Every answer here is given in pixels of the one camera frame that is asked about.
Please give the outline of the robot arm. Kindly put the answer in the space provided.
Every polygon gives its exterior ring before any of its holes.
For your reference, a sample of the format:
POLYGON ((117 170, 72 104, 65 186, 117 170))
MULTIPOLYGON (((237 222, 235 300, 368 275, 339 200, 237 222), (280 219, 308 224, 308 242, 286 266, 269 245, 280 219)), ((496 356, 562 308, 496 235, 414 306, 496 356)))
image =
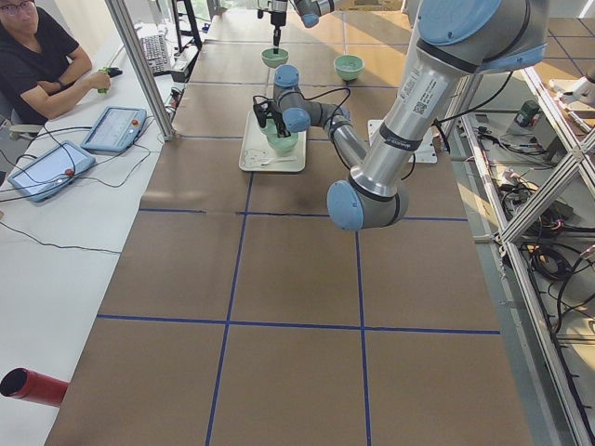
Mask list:
POLYGON ((547 1, 423 1, 395 102, 368 142, 335 104, 306 99, 298 70, 275 71, 273 95, 253 106, 261 127, 273 118, 281 136, 321 127, 349 167, 326 203, 344 230, 383 228, 406 213, 400 171, 435 125, 463 77, 537 64, 546 49, 547 1))
POLYGON ((270 23, 273 26, 273 53, 278 54, 282 37, 282 29, 286 25, 287 11, 289 6, 297 12, 306 28, 315 26, 320 17, 333 12, 334 1, 311 1, 311 0, 270 0, 257 1, 257 16, 262 19, 266 13, 270 15, 270 23))

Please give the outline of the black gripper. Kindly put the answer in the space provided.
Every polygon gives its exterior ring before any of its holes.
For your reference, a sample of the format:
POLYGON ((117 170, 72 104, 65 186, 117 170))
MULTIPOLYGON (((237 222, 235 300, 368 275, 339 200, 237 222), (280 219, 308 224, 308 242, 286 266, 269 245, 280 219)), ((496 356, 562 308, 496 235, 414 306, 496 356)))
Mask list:
POLYGON ((291 132, 284 124, 280 108, 277 106, 273 98, 255 95, 252 97, 252 101, 253 113, 255 114, 261 129, 265 129, 268 125, 268 120, 272 119, 278 138, 289 138, 291 136, 291 132))
POLYGON ((286 25, 286 12, 288 8, 287 0, 257 0, 257 14, 259 19, 263 19, 264 15, 268 13, 271 18, 271 25, 273 29, 273 53, 279 53, 281 41, 281 27, 286 25))

